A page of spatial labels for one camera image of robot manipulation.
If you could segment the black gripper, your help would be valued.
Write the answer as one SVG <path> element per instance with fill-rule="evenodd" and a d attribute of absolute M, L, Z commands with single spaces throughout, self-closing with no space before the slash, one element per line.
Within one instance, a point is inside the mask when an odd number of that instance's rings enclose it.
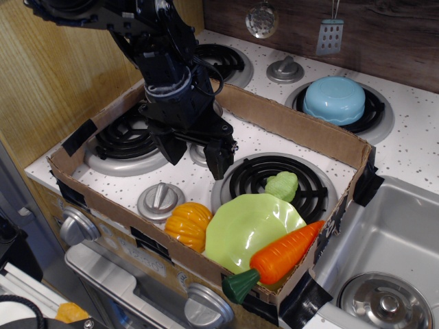
<path fill-rule="evenodd" d="M 206 146 L 204 155 L 215 180 L 222 180 L 234 163 L 237 142 L 233 128 L 213 109 L 215 95 L 203 66 L 186 69 L 175 84 L 149 84 L 145 95 L 151 104 L 143 111 L 157 149 L 172 165 L 187 150 L 185 141 Z"/>

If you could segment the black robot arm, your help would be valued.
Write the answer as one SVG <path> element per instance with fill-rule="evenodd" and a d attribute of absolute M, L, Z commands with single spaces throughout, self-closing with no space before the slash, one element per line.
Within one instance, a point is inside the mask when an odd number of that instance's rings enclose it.
<path fill-rule="evenodd" d="M 36 16 L 59 26 L 106 30 L 143 77 L 148 132 L 168 162 L 187 143 L 203 147 L 207 167 L 221 180 L 234 162 L 233 127 L 213 108 L 211 64 L 195 54 L 194 28 L 172 1 L 26 1 Z"/>

